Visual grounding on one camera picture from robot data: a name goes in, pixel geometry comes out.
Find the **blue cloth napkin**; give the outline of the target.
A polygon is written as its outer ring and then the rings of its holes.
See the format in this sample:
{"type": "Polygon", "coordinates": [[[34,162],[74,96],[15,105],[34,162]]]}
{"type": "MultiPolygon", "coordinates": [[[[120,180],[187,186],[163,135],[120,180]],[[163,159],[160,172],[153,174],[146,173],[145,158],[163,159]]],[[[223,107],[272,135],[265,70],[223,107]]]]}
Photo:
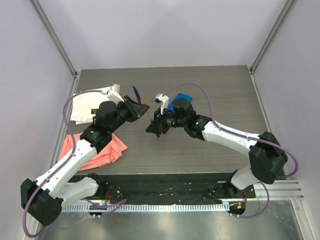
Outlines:
{"type": "Polygon", "coordinates": [[[189,103],[191,103],[193,98],[192,98],[190,95],[187,95],[187,94],[184,94],[184,93],[178,93],[178,94],[171,100],[171,102],[168,104],[167,109],[168,109],[169,111],[172,111],[172,112],[174,111],[173,103],[174,103],[174,101],[177,100],[177,99],[186,99],[189,103]]]}

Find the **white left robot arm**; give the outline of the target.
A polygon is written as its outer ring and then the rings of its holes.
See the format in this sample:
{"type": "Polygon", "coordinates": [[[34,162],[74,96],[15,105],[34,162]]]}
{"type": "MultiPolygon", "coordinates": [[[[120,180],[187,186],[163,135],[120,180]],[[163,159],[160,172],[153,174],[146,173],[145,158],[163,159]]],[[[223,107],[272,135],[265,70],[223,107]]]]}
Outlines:
{"type": "Polygon", "coordinates": [[[27,178],[20,186],[23,217],[34,217],[43,226],[52,224],[63,208],[82,198],[93,196],[100,200],[107,192],[104,184],[92,177],[67,186],[67,182],[89,160],[100,153],[112,140],[112,134],[125,122],[135,122],[149,106],[133,101],[127,95],[118,103],[102,102],[93,122],[83,131],[78,141],[59,162],[32,181],[27,178]]]}

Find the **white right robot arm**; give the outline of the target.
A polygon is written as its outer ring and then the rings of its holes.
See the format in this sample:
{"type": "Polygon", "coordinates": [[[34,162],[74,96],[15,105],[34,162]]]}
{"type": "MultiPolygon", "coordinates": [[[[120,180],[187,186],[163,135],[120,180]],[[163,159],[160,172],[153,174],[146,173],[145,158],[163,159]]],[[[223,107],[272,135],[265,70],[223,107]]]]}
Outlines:
{"type": "Polygon", "coordinates": [[[236,170],[227,180],[225,190],[230,197],[238,197],[245,188],[259,182],[271,185],[279,177],[288,157],[272,133],[247,133],[215,123],[210,117],[197,114],[184,98],[176,99],[173,109],[169,110],[168,101],[162,94],[155,98],[160,106],[145,130],[147,133],[159,137],[170,128],[182,128],[194,139],[218,143],[249,159],[248,166],[236,170]]]}

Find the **green handled gold fork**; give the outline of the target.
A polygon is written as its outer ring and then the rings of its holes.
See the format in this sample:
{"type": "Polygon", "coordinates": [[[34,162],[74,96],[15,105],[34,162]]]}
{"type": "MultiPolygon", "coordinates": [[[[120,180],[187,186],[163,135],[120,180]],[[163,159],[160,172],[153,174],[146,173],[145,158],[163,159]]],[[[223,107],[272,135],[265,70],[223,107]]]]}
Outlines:
{"type": "MultiPolygon", "coordinates": [[[[144,105],[147,105],[147,98],[145,96],[143,96],[141,98],[141,103],[144,104],[144,105]]],[[[149,111],[147,110],[146,113],[147,113],[147,116],[149,118],[150,123],[152,123],[153,122],[153,118],[151,117],[149,111]]]]}

